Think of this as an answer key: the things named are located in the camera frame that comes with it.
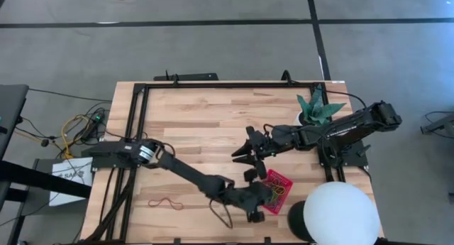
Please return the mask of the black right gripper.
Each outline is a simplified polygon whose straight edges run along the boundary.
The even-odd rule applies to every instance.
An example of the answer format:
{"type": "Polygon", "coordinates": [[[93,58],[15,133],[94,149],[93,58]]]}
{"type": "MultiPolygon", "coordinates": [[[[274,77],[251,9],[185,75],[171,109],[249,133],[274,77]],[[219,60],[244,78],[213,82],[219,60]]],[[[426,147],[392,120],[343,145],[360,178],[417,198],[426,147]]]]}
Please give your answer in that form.
{"type": "Polygon", "coordinates": [[[234,163],[244,163],[252,165],[263,180],[267,177],[267,170],[264,159],[272,155],[272,144],[270,137],[260,131],[256,131],[252,126],[246,127],[248,140],[235,152],[231,154],[234,163]]]}

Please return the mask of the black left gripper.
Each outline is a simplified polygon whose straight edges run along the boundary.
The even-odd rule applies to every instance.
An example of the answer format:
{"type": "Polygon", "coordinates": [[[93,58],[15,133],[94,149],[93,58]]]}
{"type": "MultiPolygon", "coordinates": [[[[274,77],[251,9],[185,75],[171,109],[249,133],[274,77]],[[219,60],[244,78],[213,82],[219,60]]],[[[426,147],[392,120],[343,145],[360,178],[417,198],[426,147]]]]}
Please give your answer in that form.
{"type": "Polygon", "coordinates": [[[248,222],[264,222],[265,214],[259,211],[258,207],[277,201],[279,195],[272,194],[272,191],[280,192],[280,186],[269,184],[268,187],[260,181],[254,181],[258,177],[258,172],[253,168],[245,171],[243,176],[249,186],[234,188],[233,185],[229,185],[226,190],[226,203],[244,210],[248,222]]]}

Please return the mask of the red slotted plastic basket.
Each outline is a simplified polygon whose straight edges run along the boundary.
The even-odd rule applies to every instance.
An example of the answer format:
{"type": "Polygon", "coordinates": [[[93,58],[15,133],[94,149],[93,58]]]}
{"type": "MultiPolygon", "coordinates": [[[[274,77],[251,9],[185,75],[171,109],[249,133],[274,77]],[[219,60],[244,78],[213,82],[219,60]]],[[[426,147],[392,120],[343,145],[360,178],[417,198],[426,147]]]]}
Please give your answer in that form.
{"type": "Polygon", "coordinates": [[[289,195],[289,192],[293,186],[293,182],[290,179],[283,176],[282,174],[278,173],[277,171],[275,171],[273,169],[269,169],[267,171],[267,178],[265,180],[263,180],[263,183],[267,187],[269,187],[268,186],[269,184],[281,185],[281,186],[286,187],[286,190],[287,190],[286,193],[283,196],[279,196],[279,199],[277,201],[275,201],[275,202],[269,201],[264,205],[264,208],[266,210],[277,215],[277,214],[279,214],[280,210],[282,209],[282,207],[285,203],[285,200],[287,199],[287,197],[289,195]]]}

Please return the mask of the green leafy plant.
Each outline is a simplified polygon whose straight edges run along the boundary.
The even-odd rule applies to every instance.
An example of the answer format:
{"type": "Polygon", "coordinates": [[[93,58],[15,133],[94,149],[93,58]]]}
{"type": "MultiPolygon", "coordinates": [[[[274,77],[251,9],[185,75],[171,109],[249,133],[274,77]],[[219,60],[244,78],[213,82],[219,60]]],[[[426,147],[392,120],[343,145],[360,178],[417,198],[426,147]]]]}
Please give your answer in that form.
{"type": "Polygon", "coordinates": [[[304,113],[306,125],[320,126],[328,123],[330,118],[345,106],[345,103],[324,104],[322,92],[321,85],[317,85],[309,102],[301,95],[297,95],[297,101],[304,113]]]}

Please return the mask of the red rubber band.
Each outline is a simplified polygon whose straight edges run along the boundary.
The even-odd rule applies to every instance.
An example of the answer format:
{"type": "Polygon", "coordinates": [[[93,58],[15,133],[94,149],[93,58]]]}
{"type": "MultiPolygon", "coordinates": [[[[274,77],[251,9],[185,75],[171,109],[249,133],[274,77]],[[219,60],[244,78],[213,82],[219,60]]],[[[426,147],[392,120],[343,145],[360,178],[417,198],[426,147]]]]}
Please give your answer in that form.
{"type": "Polygon", "coordinates": [[[175,202],[171,200],[168,197],[163,197],[158,200],[149,200],[148,201],[148,206],[149,207],[159,207],[161,206],[164,202],[166,202],[172,209],[180,211],[184,209],[184,205],[181,202],[175,202]]]}

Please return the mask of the long black bar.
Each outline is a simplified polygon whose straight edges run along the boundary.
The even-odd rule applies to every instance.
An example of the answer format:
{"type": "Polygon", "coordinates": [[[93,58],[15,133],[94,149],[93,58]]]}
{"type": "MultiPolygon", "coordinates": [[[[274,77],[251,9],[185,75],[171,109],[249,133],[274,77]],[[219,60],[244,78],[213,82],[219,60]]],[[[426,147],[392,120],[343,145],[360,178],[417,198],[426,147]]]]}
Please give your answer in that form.
{"type": "Polygon", "coordinates": [[[184,74],[184,75],[163,75],[155,76],[154,81],[219,81],[218,75],[216,73],[194,73],[194,74],[184,74]]]}

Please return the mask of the black power strip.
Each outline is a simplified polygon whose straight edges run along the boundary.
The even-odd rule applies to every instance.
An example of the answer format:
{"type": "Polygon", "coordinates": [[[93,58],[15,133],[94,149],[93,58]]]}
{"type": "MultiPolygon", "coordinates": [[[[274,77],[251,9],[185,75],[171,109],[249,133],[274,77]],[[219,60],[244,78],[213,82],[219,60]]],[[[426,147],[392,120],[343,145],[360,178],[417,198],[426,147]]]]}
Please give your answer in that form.
{"type": "Polygon", "coordinates": [[[96,138],[99,131],[99,126],[103,124],[103,120],[104,113],[102,111],[93,113],[89,118],[89,123],[86,129],[82,133],[81,141],[87,142],[93,138],[96,138]]]}

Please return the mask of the white printed paper sheet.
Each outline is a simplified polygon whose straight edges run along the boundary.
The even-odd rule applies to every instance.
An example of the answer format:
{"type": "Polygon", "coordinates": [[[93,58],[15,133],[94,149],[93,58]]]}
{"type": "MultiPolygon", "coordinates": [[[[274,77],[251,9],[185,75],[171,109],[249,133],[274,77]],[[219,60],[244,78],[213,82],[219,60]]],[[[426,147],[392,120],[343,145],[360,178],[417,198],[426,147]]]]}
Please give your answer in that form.
{"type": "MultiPolygon", "coordinates": [[[[52,165],[52,175],[91,187],[93,182],[92,161],[92,157],[63,160],[61,163],[52,165]]],[[[50,207],[56,207],[71,202],[81,201],[84,198],[59,192],[51,192],[49,199],[48,205],[50,207]]]]}

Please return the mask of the black floor stand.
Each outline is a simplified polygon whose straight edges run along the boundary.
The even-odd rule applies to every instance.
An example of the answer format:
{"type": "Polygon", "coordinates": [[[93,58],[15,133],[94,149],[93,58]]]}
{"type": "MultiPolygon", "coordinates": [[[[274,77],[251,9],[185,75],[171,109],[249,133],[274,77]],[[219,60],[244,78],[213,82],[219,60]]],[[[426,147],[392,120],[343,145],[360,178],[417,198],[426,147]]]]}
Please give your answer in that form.
{"type": "Polygon", "coordinates": [[[426,126],[421,126],[421,133],[424,135],[435,134],[443,138],[454,139],[454,111],[431,111],[424,115],[429,122],[426,126]],[[439,120],[431,121],[429,116],[432,114],[444,114],[439,120]]]}

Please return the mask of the black desk beam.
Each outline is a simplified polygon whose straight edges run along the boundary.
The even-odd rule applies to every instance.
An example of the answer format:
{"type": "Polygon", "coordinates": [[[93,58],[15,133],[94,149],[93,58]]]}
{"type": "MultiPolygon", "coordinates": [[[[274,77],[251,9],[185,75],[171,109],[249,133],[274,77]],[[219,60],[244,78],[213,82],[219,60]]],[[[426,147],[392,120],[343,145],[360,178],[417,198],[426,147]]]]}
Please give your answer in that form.
{"type": "Polygon", "coordinates": [[[67,180],[23,167],[8,161],[0,161],[0,181],[9,181],[31,187],[39,187],[51,192],[59,192],[83,198],[90,196],[91,187],[75,181],[67,180]]]}

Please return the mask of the grey desk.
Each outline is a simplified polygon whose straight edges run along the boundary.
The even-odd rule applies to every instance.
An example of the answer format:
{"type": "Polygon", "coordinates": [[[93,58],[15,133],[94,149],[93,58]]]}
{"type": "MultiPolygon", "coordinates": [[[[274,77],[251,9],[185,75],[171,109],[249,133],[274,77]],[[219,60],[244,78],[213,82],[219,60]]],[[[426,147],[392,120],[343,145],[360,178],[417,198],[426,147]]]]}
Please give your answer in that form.
{"type": "Polygon", "coordinates": [[[28,90],[28,85],[0,85],[0,160],[18,123],[28,90]]]}

